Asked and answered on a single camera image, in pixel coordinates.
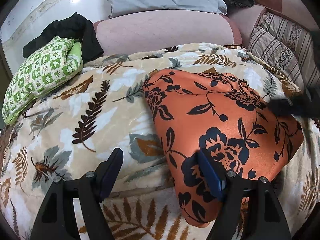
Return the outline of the orange black floral garment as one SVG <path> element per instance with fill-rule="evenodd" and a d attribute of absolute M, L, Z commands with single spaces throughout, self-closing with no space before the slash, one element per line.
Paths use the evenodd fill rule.
<path fill-rule="evenodd" d="M 199 228 L 215 220 L 221 206 L 199 167 L 200 149 L 242 178 L 272 180 L 304 140 L 293 116 L 275 116 L 258 92 L 229 73 L 164 69 L 142 90 L 182 215 Z"/>

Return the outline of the striped beige cushion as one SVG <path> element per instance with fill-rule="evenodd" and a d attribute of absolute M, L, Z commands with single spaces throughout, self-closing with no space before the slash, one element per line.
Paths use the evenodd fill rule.
<path fill-rule="evenodd" d="M 262 14 L 251 33 L 248 51 L 281 69 L 301 88 L 319 86 L 312 37 L 296 23 L 269 12 Z"/>

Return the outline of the beige leaf print blanket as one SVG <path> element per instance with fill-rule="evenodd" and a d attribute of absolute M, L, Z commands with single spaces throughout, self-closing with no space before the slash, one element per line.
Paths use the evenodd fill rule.
<path fill-rule="evenodd" d="M 174 179 L 142 87 L 157 72 L 229 73 L 268 104 L 300 87 L 245 49 L 212 43 L 101 57 L 48 96 L 36 100 L 1 136 L 1 214 L 17 239 L 30 239 L 36 215 L 55 178 L 78 179 L 115 148 L 124 161 L 101 203 L 116 239 L 205 239 L 214 220 L 186 222 Z M 319 119 L 293 116 L 304 140 L 269 180 L 296 233 L 319 204 Z"/>

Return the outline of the green white patterned pillow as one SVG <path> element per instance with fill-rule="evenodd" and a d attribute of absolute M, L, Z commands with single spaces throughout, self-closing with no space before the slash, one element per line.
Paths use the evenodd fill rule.
<path fill-rule="evenodd" d="M 83 68 L 81 43 L 55 36 L 20 65 L 5 93 L 2 118 L 12 125 L 35 99 L 73 78 Z"/>

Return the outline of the black garment on pillow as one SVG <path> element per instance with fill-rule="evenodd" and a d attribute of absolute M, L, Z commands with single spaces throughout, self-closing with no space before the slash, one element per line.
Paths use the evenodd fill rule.
<path fill-rule="evenodd" d="M 93 61 L 104 53 L 96 37 L 93 23 L 75 12 L 71 17 L 60 21 L 55 20 L 50 23 L 38 37 L 23 47 L 23 57 L 29 57 L 33 52 L 50 42 L 55 36 L 78 40 L 81 43 L 82 60 L 84 63 Z"/>

